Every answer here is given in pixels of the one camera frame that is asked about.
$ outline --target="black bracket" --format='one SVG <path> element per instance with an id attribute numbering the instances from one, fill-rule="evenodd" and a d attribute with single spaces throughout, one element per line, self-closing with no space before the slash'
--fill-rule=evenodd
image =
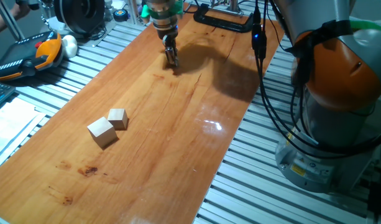
<path id="1" fill-rule="evenodd" d="M 209 9 L 207 4 L 201 4 L 200 8 L 195 12 L 195 15 L 193 16 L 195 21 L 209 26 L 218 27 L 239 33 L 246 33 L 252 30 L 252 13 L 248 17 L 246 23 L 240 24 L 236 22 L 226 21 L 223 19 L 218 19 L 211 16 L 206 16 L 205 14 L 208 12 L 208 10 Z"/>

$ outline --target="wooden cube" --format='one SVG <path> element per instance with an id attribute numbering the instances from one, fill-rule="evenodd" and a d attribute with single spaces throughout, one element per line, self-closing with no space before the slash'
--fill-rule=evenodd
<path id="1" fill-rule="evenodd" d="M 114 126 L 115 130 L 127 129 L 128 116 L 125 109 L 110 109 L 108 120 Z"/>
<path id="2" fill-rule="evenodd" d="M 117 139 L 117 134 L 113 125 L 105 117 L 93 122 L 87 128 L 90 131 L 93 140 L 101 148 L 104 148 L 110 142 Z"/>

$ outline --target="wooden board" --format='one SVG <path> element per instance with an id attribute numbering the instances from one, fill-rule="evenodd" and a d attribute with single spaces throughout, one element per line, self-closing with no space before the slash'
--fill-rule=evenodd
<path id="1" fill-rule="evenodd" d="M 149 26 L 0 167 L 1 218 L 193 221 L 259 82 L 250 33 L 202 25 L 190 14 L 179 29 L 179 68 L 166 66 Z M 264 69 L 278 47 L 269 22 L 267 37 Z M 86 127 L 110 108 L 125 108 L 129 125 L 102 150 Z"/>

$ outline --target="person's hand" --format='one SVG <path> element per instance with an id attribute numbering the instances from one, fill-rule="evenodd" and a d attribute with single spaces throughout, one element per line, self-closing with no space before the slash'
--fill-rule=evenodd
<path id="1" fill-rule="evenodd" d="M 23 17 L 27 16 L 29 12 L 30 8 L 26 4 L 18 5 L 15 3 L 14 7 L 11 9 L 11 13 L 16 20 L 22 19 Z"/>

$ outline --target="warning label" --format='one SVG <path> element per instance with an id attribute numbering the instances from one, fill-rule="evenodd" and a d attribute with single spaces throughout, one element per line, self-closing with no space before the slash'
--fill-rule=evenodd
<path id="1" fill-rule="evenodd" d="M 314 182 L 324 184 L 326 184 L 330 179 L 333 169 L 333 166 L 318 164 L 307 157 L 303 157 L 301 154 L 297 154 L 297 157 L 291 166 L 291 170 L 296 172 L 298 175 Z"/>
<path id="2" fill-rule="evenodd" d="M 293 170 L 297 174 L 301 175 L 302 177 L 305 175 L 305 172 L 306 172 L 304 169 L 302 169 L 302 167 L 296 165 L 295 163 L 292 164 L 291 170 Z"/>

